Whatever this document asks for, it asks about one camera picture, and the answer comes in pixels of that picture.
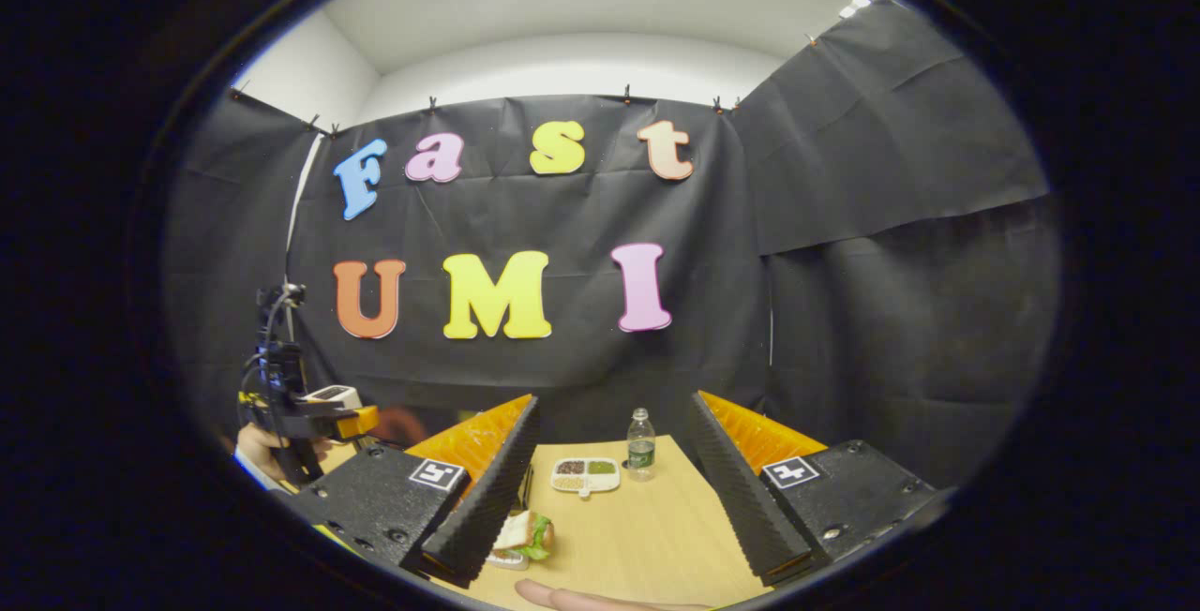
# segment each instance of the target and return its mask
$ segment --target person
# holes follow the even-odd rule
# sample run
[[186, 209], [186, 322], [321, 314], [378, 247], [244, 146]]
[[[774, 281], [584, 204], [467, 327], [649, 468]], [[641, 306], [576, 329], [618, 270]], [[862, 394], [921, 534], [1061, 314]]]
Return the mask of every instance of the person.
[[[271, 450], [280, 447], [280, 438], [253, 423], [245, 424], [238, 432], [238, 444], [234, 448], [234, 459], [268, 490], [281, 490], [280, 485], [284, 480], [283, 469], [280, 468]], [[320, 438], [313, 442], [317, 459], [325, 461], [332, 443]], [[552, 588], [536, 581], [524, 579], [517, 581], [514, 587], [517, 594], [524, 599], [557, 611], [702, 611], [710, 609], [701, 604], [649, 604], [644, 601], [630, 601], [626, 599], [614, 599], [599, 594], [576, 592], [566, 588]]]

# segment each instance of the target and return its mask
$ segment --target bottle label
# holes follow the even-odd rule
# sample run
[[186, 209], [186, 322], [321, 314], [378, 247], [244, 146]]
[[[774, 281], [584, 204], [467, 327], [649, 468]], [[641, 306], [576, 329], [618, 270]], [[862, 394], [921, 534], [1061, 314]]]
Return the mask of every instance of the bottle label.
[[629, 445], [629, 467], [648, 468], [654, 465], [654, 443]]

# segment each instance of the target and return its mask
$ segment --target pink letter i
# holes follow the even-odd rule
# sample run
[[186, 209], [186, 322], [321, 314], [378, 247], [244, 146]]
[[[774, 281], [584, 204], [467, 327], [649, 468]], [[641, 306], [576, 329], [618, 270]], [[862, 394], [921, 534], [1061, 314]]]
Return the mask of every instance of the pink letter i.
[[659, 274], [655, 263], [662, 257], [658, 244], [626, 244], [612, 251], [625, 278], [625, 316], [617, 327], [626, 333], [661, 330], [671, 324], [671, 315], [659, 300]]

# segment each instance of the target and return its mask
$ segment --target water bottle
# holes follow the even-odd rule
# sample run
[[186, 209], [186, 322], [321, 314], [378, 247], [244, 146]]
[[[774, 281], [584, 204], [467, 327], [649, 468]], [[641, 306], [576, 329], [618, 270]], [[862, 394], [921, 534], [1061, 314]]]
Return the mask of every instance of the water bottle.
[[629, 425], [629, 477], [640, 483], [654, 477], [654, 426], [644, 407], [634, 411]]

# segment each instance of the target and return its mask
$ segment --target foam letter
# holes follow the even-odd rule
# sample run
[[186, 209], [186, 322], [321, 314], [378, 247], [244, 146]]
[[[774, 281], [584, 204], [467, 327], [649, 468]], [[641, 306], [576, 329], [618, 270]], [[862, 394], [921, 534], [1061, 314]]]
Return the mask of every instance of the foam letter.
[[529, 166], [539, 175], [570, 173], [583, 166], [583, 127], [578, 121], [547, 121], [533, 132]]
[[415, 155], [404, 164], [404, 175], [409, 180], [428, 180], [434, 182], [449, 182], [458, 176], [462, 167], [458, 166], [458, 157], [462, 156], [462, 138], [454, 133], [433, 133], [421, 138], [416, 143], [416, 149], [421, 154]]
[[522, 251], [514, 253], [504, 265], [500, 280], [492, 278], [484, 269], [484, 262], [474, 254], [446, 257], [442, 268], [450, 274], [450, 323], [446, 337], [470, 340], [479, 328], [470, 322], [470, 311], [484, 325], [484, 333], [494, 337], [509, 310], [509, 322], [504, 334], [514, 340], [536, 340], [550, 336], [550, 323], [541, 313], [541, 270], [550, 264], [546, 253]]
[[377, 157], [386, 150], [388, 143], [376, 138], [334, 168], [334, 175], [342, 180], [342, 193], [346, 194], [346, 211], [342, 212], [342, 217], [354, 220], [360, 212], [374, 205], [376, 193], [368, 190], [366, 184], [379, 184]]
[[626, 244], [612, 251], [625, 281], [625, 316], [617, 327], [626, 333], [661, 330], [671, 324], [671, 315], [659, 300], [659, 274], [655, 263], [662, 257], [658, 244]]
[[376, 263], [379, 275], [379, 316], [366, 318], [359, 305], [359, 287], [367, 272], [364, 262], [338, 262], [334, 265], [337, 278], [337, 322], [355, 337], [380, 340], [396, 329], [400, 318], [400, 275], [404, 263], [398, 259], [380, 259]]
[[691, 162], [679, 161], [676, 145], [686, 145], [688, 134], [676, 132], [670, 121], [655, 121], [637, 132], [638, 140], [649, 148], [650, 168], [664, 180], [683, 180], [691, 175]]

